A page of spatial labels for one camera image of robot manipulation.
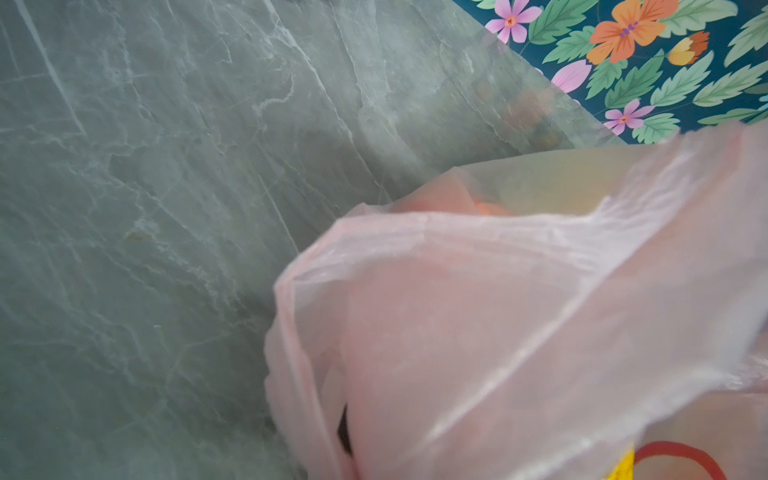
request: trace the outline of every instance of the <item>orange flower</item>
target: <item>orange flower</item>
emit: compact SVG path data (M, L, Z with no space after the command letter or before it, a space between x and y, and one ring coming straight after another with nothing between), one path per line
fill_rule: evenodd
M658 20L677 10L679 0L624 0L612 11L615 22L601 22L589 39L599 44L587 54L587 60L598 65L608 55L611 63L626 60L634 54L634 44L650 45L664 32L666 26Z
M710 44L710 34L698 31L683 38L670 50L667 58L672 65L690 65L699 59Z

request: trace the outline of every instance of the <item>floral fabric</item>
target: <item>floral fabric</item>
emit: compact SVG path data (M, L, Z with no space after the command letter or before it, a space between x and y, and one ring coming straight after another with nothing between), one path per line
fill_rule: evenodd
M768 0L454 0L628 143L768 118Z

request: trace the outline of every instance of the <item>marble veining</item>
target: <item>marble veining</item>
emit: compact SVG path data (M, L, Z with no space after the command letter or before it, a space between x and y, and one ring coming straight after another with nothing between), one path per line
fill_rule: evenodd
M261 353L296 253L616 141L450 0L14 0L0 33L0 478L301 478Z

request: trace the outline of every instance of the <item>transparent plastic sheet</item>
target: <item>transparent plastic sheet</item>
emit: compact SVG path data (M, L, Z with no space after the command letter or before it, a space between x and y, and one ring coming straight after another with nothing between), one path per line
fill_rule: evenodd
M275 287L266 388L294 455L322 480L604 477L763 324L766 151L765 122L725 125L356 207Z

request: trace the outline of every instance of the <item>translucent plastic bag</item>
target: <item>translucent plastic bag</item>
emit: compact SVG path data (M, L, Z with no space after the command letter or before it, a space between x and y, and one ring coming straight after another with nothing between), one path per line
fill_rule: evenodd
M603 478L760 329L767 151L766 122L726 125L356 207L275 287L266 388L294 455L318 480Z

